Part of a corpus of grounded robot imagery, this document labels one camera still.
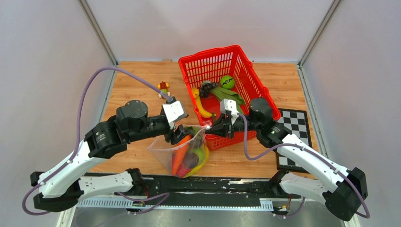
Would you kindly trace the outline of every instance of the wooden tabletop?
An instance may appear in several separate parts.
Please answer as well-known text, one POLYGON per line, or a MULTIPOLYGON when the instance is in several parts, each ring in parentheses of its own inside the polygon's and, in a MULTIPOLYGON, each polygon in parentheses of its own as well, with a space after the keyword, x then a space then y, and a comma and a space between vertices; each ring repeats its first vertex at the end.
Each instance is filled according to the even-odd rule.
MULTIPOLYGON (((199 124, 193 111, 193 105, 188 90, 183 81, 177 62, 131 62, 124 61, 120 68, 133 72, 146 81, 157 86, 161 81, 170 84, 171 95, 180 100, 189 116, 179 124, 199 124)), ((266 86, 278 108, 307 110, 304 93, 294 64, 253 65, 261 82, 266 86)), ((104 120, 115 115, 116 109, 130 100, 145 102, 149 108, 149 116, 159 115, 164 99, 158 98, 152 91, 129 76, 117 73, 104 120)), ((316 140, 310 123, 312 146, 316 149, 316 140)), ((128 146, 128 150, 96 166, 92 172, 119 173, 128 168, 139 168, 142 174, 167 175, 165 168, 146 150, 155 138, 137 141, 128 146)), ((257 139, 248 141, 250 156, 256 156, 266 148, 257 139)), ((201 176, 232 176, 232 177, 272 177, 277 171, 276 155, 271 152, 256 161, 245 158, 243 143, 215 150, 210 153, 206 165, 196 174, 201 176)))

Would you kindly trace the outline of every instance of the yellow fruit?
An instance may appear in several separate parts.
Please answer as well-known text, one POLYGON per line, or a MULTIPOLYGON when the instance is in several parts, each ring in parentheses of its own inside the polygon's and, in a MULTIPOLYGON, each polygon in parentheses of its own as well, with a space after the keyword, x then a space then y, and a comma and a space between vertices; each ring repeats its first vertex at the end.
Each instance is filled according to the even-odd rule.
POLYGON ((192 95, 195 98, 195 103, 196 103, 196 106, 198 107, 200 115, 204 118, 212 117, 211 113, 209 113, 205 109, 203 109, 203 106, 201 103, 201 98, 199 97, 199 90, 196 87, 192 88, 192 95))

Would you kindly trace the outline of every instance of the red basket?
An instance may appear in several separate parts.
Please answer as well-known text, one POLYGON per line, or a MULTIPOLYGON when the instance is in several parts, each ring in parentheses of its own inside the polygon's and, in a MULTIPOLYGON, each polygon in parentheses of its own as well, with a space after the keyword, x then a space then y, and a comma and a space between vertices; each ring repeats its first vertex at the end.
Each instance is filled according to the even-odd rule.
MULTIPOLYGON (((178 60, 184 82, 187 85, 193 108, 198 116, 199 123, 204 126, 211 122, 211 119, 203 118, 198 111, 193 98, 191 88, 200 88, 202 82, 209 80, 211 82, 220 82, 224 75, 230 75, 235 79, 233 91, 237 92, 245 101, 241 106, 244 114, 249 113, 249 103, 254 98, 263 97, 267 100, 273 109, 273 119, 280 118, 279 109, 274 104, 269 95, 269 90, 264 87, 252 68, 252 63, 248 60, 245 53, 238 45, 232 45, 224 48, 215 48, 185 56, 178 60)), ((218 100, 211 95, 209 98, 201 99, 203 108, 209 112, 220 115, 220 105, 218 100)), ((248 140, 255 138, 256 132, 248 133, 248 140)), ((243 132, 235 132, 234 138, 227 139, 215 135, 207 135, 206 142, 210 150, 216 150, 244 140, 243 132)))

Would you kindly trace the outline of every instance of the orange carrot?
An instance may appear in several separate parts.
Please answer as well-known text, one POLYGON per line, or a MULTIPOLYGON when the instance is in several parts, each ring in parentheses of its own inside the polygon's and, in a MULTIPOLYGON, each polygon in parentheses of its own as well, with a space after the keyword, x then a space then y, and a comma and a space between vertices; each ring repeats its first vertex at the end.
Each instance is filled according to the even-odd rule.
MULTIPOLYGON (((178 146, 184 144, 185 142, 188 142, 190 139, 192 139, 192 136, 188 135, 188 136, 184 137, 184 139, 180 140, 180 142, 175 144, 174 147, 178 147, 178 146)), ((175 156, 174 156, 174 160, 173 160, 173 168, 172 168, 173 176, 177 173, 178 167, 180 167, 180 164, 183 162, 184 156, 187 153, 187 150, 189 148, 189 144, 190 143, 185 144, 183 147, 179 148, 175 152, 175 156)))

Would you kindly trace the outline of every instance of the black and white checkered board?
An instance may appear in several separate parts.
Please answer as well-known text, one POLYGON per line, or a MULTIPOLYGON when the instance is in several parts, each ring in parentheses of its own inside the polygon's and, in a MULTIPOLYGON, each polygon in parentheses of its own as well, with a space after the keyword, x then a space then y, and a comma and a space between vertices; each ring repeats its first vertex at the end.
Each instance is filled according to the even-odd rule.
MULTIPOLYGON (((308 117, 304 110, 279 109, 281 118, 279 123, 283 123, 293 134, 298 136, 302 142, 312 147, 311 133, 309 131, 308 117)), ((286 169, 294 172, 307 173, 302 167, 298 166, 293 160, 276 153, 277 169, 286 169)))

